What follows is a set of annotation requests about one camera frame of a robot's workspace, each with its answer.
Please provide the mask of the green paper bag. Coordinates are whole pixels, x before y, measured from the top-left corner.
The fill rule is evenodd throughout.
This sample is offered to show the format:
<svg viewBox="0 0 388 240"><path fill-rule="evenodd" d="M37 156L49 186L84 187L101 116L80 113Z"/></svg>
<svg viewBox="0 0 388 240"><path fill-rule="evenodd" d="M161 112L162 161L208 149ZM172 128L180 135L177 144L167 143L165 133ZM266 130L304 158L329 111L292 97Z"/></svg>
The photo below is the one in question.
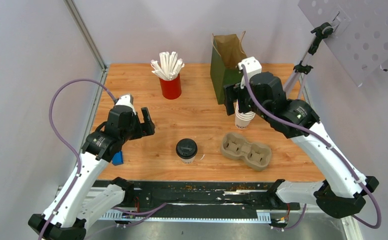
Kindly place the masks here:
<svg viewBox="0 0 388 240"><path fill-rule="evenodd" d="M212 35L212 57L210 65L210 77L214 87L217 103L224 104L223 87L227 84L240 82L241 74L237 68L239 62L247 58L242 47L245 31L241 36Z"/></svg>

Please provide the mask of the black coffee lid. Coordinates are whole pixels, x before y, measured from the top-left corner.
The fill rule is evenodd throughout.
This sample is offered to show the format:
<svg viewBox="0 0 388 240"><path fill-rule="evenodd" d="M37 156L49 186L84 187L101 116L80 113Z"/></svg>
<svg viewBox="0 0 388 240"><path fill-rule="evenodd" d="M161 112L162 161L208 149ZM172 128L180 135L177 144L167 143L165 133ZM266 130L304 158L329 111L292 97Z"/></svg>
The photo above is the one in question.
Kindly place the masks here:
<svg viewBox="0 0 388 240"><path fill-rule="evenodd" d="M197 152L198 146L193 139L184 138L178 141L176 144L176 154L181 159L191 159L196 156Z"/></svg>

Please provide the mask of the white paper cup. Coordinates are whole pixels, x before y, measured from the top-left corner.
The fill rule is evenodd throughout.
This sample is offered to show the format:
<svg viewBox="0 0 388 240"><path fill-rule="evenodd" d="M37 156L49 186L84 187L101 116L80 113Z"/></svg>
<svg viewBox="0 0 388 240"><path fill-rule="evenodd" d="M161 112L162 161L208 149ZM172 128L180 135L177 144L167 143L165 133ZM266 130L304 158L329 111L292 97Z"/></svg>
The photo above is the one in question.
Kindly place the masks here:
<svg viewBox="0 0 388 240"><path fill-rule="evenodd" d="M195 160L195 156L191 157L191 158L181 158L181 161L185 164L191 164L193 161Z"/></svg>

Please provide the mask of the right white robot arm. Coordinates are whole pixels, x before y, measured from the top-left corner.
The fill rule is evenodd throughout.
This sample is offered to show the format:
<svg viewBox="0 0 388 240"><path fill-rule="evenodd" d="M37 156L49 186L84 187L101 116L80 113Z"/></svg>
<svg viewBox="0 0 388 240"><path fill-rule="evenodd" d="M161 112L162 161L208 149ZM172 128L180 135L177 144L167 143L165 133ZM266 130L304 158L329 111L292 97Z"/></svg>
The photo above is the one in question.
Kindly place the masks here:
<svg viewBox="0 0 388 240"><path fill-rule="evenodd" d="M281 80L269 72L255 74L246 83L226 85L223 92L228 115L254 113L263 118L298 145L324 175L320 182L277 180L267 195L272 208L299 203L316 205L336 219L357 216L365 196L371 196L379 182L347 160L308 103L287 98Z"/></svg>

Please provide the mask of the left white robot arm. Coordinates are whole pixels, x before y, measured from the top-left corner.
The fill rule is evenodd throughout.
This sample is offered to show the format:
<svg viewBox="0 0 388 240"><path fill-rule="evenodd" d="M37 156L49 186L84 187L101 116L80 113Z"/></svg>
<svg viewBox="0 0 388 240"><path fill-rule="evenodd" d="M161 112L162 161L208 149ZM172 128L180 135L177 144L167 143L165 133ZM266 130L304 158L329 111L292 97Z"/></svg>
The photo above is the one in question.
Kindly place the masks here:
<svg viewBox="0 0 388 240"><path fill-rule="evenodd" d="M89 134L82 146L72 175L43 213L33 214L28 225L46 240L82 240L87 230L116 205L130 206L135 200L134 184L121 177L113 179L93 200L84 200L99 174L130 140L151 136L155 125L147 107L141 109L143 122L127 105L115 105L107 121Z"/></svg>

